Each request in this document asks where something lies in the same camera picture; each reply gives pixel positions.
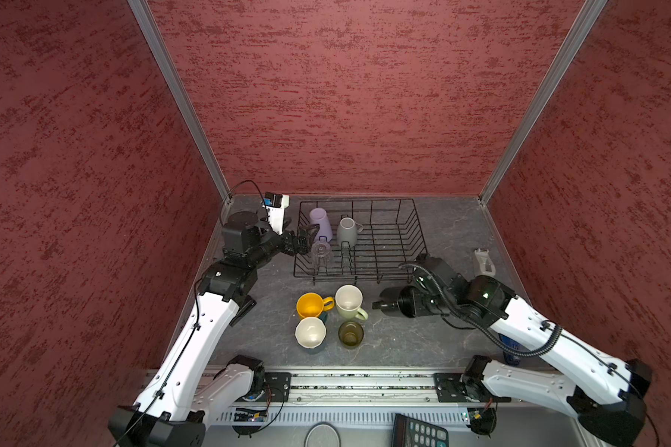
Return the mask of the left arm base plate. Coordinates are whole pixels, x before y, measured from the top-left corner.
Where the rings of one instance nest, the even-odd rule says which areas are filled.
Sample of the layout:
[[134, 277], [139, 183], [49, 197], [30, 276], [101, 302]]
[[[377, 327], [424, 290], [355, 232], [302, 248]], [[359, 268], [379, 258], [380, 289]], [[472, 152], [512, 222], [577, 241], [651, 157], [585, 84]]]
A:
[[293, 375], [290, 372], [257, 372], [243, 402], [287, 402]]

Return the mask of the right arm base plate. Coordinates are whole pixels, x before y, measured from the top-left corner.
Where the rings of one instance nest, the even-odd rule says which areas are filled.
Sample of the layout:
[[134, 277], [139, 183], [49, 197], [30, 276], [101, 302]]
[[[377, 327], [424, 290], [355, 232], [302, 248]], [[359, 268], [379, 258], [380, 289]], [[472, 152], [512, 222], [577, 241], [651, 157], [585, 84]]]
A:
[[511, 402], [511, 398], [494, 396], [478, 380], [463, 374], [434, 374], [434, 388], [440, 403], [500, 403]]

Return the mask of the white ceramic mug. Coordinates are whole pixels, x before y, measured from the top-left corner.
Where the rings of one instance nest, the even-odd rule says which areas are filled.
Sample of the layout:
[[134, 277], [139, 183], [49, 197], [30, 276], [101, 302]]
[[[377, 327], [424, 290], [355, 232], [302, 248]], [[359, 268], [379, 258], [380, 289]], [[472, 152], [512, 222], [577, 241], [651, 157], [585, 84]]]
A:
[[342, 217], [337, 228], [337, 243], [339, 247], [354, 249], [358, 242], [359, 234], [365, 227], [351, 217]]

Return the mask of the clear glass tumbler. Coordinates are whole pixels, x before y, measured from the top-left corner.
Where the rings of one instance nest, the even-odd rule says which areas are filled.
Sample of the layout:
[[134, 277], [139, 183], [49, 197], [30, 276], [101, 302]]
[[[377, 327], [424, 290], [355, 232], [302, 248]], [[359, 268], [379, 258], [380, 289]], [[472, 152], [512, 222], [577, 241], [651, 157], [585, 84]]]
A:
[[311, 246], [311, 264], [315, 272], [326, 270], [333, 261], [332, 246], [325, 238], [316, 240]]

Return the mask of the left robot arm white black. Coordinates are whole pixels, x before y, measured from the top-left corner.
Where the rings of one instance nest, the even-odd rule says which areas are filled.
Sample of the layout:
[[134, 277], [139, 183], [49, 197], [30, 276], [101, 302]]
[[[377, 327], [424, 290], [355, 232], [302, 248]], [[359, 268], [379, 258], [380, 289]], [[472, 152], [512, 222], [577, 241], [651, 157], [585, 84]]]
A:
[[257, 270], [280, 253], [307, 254], [319, 225], [288, 229], [289, 220], [269, 207], [264, 218], [236, 212], [222, 226], [224, 255], [194, 287], [188, 323], [154, 379], [134, 404], [120, 406], [108, 429], [117, 446], [200, 446], [207, 429], [231, 404], [257, 397], [266, 385], [260, 359], [237, 356], [199, 389], [199, 381], [226, 329], [254, 306], [249, 292]]

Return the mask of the black mug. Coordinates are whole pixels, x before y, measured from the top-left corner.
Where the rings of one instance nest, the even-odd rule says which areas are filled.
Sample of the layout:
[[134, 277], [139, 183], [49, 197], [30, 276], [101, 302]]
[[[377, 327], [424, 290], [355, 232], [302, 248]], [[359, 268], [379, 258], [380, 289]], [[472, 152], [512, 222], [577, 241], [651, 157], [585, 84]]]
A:
[[422, 294], [414, 286], [383, 289], [372, 309], [390, 317], [417, 318]]

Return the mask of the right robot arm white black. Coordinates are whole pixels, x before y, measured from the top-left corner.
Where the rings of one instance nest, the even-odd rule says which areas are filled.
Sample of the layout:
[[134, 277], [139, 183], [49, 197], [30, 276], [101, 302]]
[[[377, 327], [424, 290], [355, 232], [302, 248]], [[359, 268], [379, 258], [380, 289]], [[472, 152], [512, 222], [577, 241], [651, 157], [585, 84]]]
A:
[[587, 344], [493, 277], [464, 279], [443, 259], [429, 255], [402, 268], [412, 272], [419, 301], [469, 324], [502, 351], [542, 359], [554, 369], [544, 374], [475, 356], [461, 378], [471, 396], [524, 400], [575, 418], [611, 446], [634, 444], [648, 420], [648, 364], [624, 361]]

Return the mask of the lavender plastic cup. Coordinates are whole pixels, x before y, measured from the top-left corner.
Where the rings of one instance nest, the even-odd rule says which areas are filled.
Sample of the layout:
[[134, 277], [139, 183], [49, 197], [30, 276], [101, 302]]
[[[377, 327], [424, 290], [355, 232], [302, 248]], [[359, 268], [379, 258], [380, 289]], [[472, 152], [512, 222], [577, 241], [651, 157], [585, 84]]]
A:
[[330, 243], [334, 235], [328, 212], [324, 208], [314, 208], [309, 212], [309, 221], [319, 227], [315, 241]]

